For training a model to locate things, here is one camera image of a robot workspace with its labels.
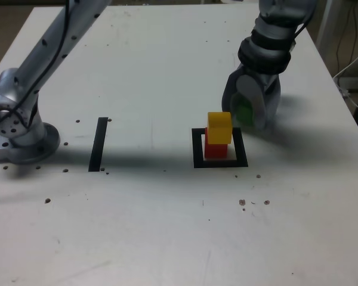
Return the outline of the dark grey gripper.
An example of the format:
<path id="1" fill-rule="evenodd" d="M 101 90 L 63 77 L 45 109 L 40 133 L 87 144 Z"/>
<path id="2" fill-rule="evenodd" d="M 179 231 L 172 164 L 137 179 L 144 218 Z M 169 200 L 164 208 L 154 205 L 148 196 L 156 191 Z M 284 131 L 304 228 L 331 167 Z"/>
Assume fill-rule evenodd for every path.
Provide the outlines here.
<path id="1" fill-rule="evenodd" d="M 244 126 L 265 129 L 274 120 L 280 103 L 278 74 L 264 74 L 239 64 L 226 83 L 221 100 L 223 112 Z"/>

